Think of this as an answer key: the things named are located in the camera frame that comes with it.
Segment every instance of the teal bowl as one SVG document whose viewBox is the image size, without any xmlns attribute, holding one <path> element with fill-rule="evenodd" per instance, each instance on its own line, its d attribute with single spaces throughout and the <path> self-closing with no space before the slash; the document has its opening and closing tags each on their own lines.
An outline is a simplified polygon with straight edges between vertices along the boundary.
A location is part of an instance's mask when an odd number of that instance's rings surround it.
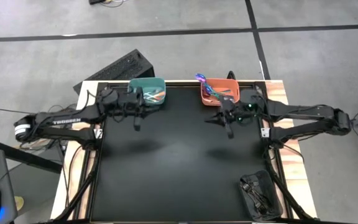
<svg viewBox="0 0 358 224">
<path fill-rule="evenodd" d="M 161 105 L 165 101 L 167 87 L 162 78 L 134 78 L 128 84 L 128 91 L 142 87 L 143 98 L 148 105 Z"/>
</svg>

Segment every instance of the black table surface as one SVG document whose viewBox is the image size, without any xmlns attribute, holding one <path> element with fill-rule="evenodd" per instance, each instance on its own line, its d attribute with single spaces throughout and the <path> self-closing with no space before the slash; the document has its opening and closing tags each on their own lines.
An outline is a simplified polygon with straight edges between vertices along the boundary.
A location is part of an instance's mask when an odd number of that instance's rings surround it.
<svg viewBox="0 0 358 224">
<path fill-rule="evenodd" d="M 199 87 L 167 88 L 161 111 L 104 127 L 92 222 L 249 221 L 239 179 L 265 169 L 260 124 L 232 124 L 235 138 L 204 119 Z"/>
</svg>

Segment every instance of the black frame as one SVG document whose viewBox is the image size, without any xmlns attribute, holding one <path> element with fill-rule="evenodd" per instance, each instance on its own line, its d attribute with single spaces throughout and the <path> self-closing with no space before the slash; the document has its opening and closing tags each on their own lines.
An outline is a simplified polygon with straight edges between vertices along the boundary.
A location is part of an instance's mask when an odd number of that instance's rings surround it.
<svg viewBox="0 0 358 224">
<path fill-rule="evenodd" d="M 235 79 L 236 77 L 233 74 L 233 72 L 229 72 L 229 75 L 227 76 L 227 78 Z M 128 82 L 116 82 L 116 83 L 100 82 L 100 83 L 98 83 L 97 91 L 101 91 L 102 89 L 107 88 L 107 87 L 125 88 L 126 89 L 127 84 L 128 84 Z M 167 86 L 170 86 L 170 87 L 199 86 L 200 85 L 200 83 L 198 83 L 198 82 L 166 82 L 166 84 L 167 84 Z M 257 90 L 259 89 L 262 92 L 263 96 L 267 98 L 267 88 L 266 88 L 265 82 L 247 82 L 247 81 L 244 81 L 244 82 L 240 82 L 240 86 L 251 86 L 252 88 L 255 88 Z M 259 119 L 259 126 L 260 127 L 264 126 L 264 124 L 262 122 L 262 119 Z M 285 175 L 284 175 L 284 170 L 283 170 L 283 166 L 282 166 L 282 160 L 281 160 L 281 157 L 280 157 L 280 152 L 278 150 L 276 150 L 275 154 L 276 154 L 275 155 L 276 156 L 275 162 L 277 164 L 279 179 L 280 179 L 281 182 L 284 183 L 285 187 L 287 187 L 286 180 L 285 180 Z M 85 178 L 85 172 L 88 170 L 88 166 L 89 166 L 89 155 L 88 156 L 85 155 L 85 156 L 88 159 L 84 160 L 84 165 L 83 165 L 82 170 L 81 170 L 81 178 Z M 99 153 L 98 158 L 95 158 L 95 159 L 97 159 L 99 161 L 100 156 L 101 156 L 101 153 Z M 97 178 L 90 185 L 90 188 L 89 188 L 88 203 L 87 203 L 86 211 L 85 211 L 85 219 L 87 219 L 87 220 L 91 219 L 91 210 L 92 210 L 92 207 L 93 207 L 94 192 L 96 190 L 96 187 L 95 187 L 96 181 L 97 181 Z M 284 199 L 284 203 L 285 203 L 285 210 L 286 210 L 286 213 L 287 213 L 287 217 L 288 218 L 293 218 L 292 210 L 291 210 L 291 207 L 289 206 L 289 203 L 287 202 L 285 197 L 283 199 Z M 78 205 L 76 205 L 76 210 L 74 212 L 73 219 L 78 219 L 78 214 L 79 214 L 80 207 L 81 207 L 81 201 L 78 203 Z"/>
<path fill-rule="evenodd" d="M 15 149 L 11 146 L 7 146 L 3 143 L 0 143 L 0 150 L 5 152 L 5 156 L 8 159 L 12 159 L 17 162 L 22 162 L 26 165 L 43 169 L 49 172 L 54 172 L 60 174 L 62 172 L 62 165 L 52 162 L 48 159 L 44 159 L 39 156 L 35 156 L 28 152 L 23 152 L 20 149 Z"/>
</svg>

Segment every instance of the table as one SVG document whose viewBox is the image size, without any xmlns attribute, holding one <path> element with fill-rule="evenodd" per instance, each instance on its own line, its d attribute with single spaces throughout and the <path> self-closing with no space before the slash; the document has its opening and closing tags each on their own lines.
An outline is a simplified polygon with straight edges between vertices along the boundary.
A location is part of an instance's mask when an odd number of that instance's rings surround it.
<svg viewBox="0 0 358 224">
<path fill-rule="evenodd" d="M 77 109 L 81 109 L 84 107 L 87 99 L 87 95 L 89 91 L 92 95 L 96 95 L 97 87 L 99 82 L 109 82 L 109 83 L 123 83 L 128 81 L 84 81 L 81 88 L 81 93 L 78 99 Z M 196 80 L 166 80 L 166 82 L 197 82 Z M 288 104 L 287 96 L 284 89 L 284 84 L 281 80 L 269 80 L 269 81 L 260 81 L 260 80 L 238 80 L 238 82 L 265 82 L 267 88 L 267 94 L 269 99 L 275 101 L 281 101 L 282 103 Z M 94 98 L 89 96 L 88 105 L 94 104 Z M 293 126 L 293 121 L 291 119 L 283 119 L 274 124 L 275 126 L 279 126 L 282 128 L 289 128 Z M 89 124 L 86 123 L 76 123 L 73 125 L 73 129 L 81 129 L 89 127 Z M 289 140 L 286 145 L 300 151 L 300 147 L 298 141 Z M 71 168 L 71 177 L 70 177 L 70 188 L 68 191 L 69 199 L 71 200 L 78 190 L 78 185 L 81 177 L 81 170 L 84 164 L 85 159 L 85 151 L 79 150 L 75 157 L 74 152 L 80 145 L 77 142 L 70 141 L 67 146 L 65 162 L 63 168 L 66 171 L 66 175 L 68 177 L 68 170 L 71 160 L 73 159 L 73 164 Z M 311 195 L 308 178 L 306 176 L 305 166 L 302 162 L 302 158 L 288 149 L 281 149 L 280 155 L 282 159 L 283 170 L 287 182 L 287 188 L 294 196 L 296 201 L 303 207 L 306 213 L 311 215 L 312 217 L 317 217 L 316 210 L 314 208 L 313 198 Z M 89 166 L 87 173 L 89 173 L 92 164 L 94 161 L 94 152 L 91 152 L 89 156 Z M 276 187 L 278 197 L 285 208 L 283 203 L 283 196 L 281 191 Z M 52 214 L 50 218 L 55 218 L 61 214 L 61 212 L 65 208 L 65 199 L 66 199 L 66 189 L 65 189 L 65 181 L 63 171 L 60 174 L 60 180 L 57 188 L 57 193 L 55 196 L 55 202 L 53 204 Z M 80 212 L 78 218 L 85 218 L 86 214 L 86 206 L 88 204 L 89 198 L 89 188 L 83 195 L 81 201 Z M 287 214 L 284 211 L 282 217 L 287 217 Z"/>
</svg>

